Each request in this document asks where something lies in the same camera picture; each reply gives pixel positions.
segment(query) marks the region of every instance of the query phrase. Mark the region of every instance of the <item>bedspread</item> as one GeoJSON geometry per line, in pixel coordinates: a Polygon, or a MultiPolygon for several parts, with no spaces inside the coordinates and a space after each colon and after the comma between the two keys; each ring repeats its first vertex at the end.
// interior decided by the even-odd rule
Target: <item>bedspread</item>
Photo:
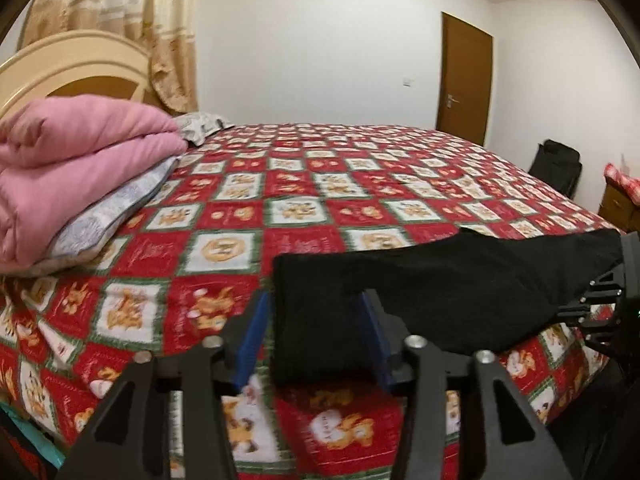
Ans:
{"type": "MultiPolygon", "coordinates": [[[[38,280],[5,279],[0,388],[72,443],[133,352],[181,352],[219,332],[268,280],[275,255],[402,247],[459,226],[524,238],[610,224],[506,160],[439,132],[310,124],[227,130],[183,156],[161,192],[91,264],[38,280]]],[[[225,399],[239,471],[386,478],[401,403],[356,381],[276,393],[270,349],[267,339],[244,395],[225,399]]],[[[545,422],[604,363],[565,326],[500,361],[545,422]]],[[[458,428],[450,392],[447,478],[455,476],[458,428]]],[[[172,443],[179,476],[179,431],[172,443]]]]}

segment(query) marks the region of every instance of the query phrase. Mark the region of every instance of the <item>screw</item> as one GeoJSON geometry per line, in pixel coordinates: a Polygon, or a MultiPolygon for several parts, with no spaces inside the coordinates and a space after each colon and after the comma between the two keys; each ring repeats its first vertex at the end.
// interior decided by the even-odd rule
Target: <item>screw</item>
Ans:
{"type": "Polygon", "coordinates": [[[202,346],[209,349],[220,348],[224,343],[225,340],[222,339],[219,335],[208,335],[202,340],[202,346]]]}
{"type": "Polygon", "coordinates": [[[491,364],[495,361],[495,354],[490,350],[481,350],[476,352],[476,359],[483,365],[491,364]]]}
{"type": "Polygon", "coordinates": [[[136,354],[133,356],[133,360],[137,362],[139,365],[148,363],[149,361],[151,361],[151,359],[153,359],[153,355],[151,352],[147,350],[143,350],[142,352],[136,352],[136,354]]]}
{"type": "Polygon", "coordinates": [[[405,338],[404,344],[409,348],[419,350],[420,348],[424,348],[425,346],[427,346],[427,340],[421,335],[410,335],[405,338]]]}

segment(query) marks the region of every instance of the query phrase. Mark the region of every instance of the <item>bed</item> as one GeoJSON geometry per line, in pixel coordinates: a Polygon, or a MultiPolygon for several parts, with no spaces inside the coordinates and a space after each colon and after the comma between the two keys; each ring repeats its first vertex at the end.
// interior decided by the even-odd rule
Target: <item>bed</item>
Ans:
{"type": "MultiPolygon", "coordinates": [[[[90,92],[159,105],[147,68],[143,49],[108,33],[47,38],[0,68],[0,118],[47,95],[90,92]]],[[[223,130],[190,148],[90,264],[18,280],[19,304],[6,297],[0,304],[0,391],[72,444],[134,352],[174,354],[218,333],[258,286],[268,286],[274,256],[397,248],[461,226],[507,238],[611,227],[508,161],[441,132],[340,124],[223,130]]],[[[238,471],[251,478],[388,476],[401,403],[357,381],[276,393],[270,348],[268,339],[244,395],[225,402],[238,471]],[[294,446],[298,470],[281,424],[309,443],[294,446]],[[330,426],[326,435],[322,425],[330,426]]],[[[563,325],[500,360],[544,422],[605,364],[563,325]]],[[[179,477],[178,394],[175,400],[179,477]]],[[[458,427],[451,392],[446,478],[455,478],[458,427]]]]}

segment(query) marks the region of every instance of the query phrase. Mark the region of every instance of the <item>red checkered cloth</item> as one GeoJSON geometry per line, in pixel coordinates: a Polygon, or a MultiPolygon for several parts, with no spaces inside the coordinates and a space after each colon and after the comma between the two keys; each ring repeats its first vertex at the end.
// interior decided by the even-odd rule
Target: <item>red checkered cloth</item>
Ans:
{"type": "Polygon", "coordinates": [[[640,178],[631,178],[623,174],[613,164],[609,163],[604,169],[604,176],[618,184],[629,195],[631,202],[640,206],[640,178]]]}

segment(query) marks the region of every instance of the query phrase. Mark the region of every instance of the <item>wooden nightstand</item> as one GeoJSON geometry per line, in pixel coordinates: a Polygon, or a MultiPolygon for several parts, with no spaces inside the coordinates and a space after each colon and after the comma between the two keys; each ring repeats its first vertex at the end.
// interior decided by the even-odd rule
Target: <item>wooden nightstand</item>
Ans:
{"type": "Polygon", "coordinates": [[[640,207],[634,205],[626,192],[609,179],[598,215],[625,232],[640,231],[640,207]]]}

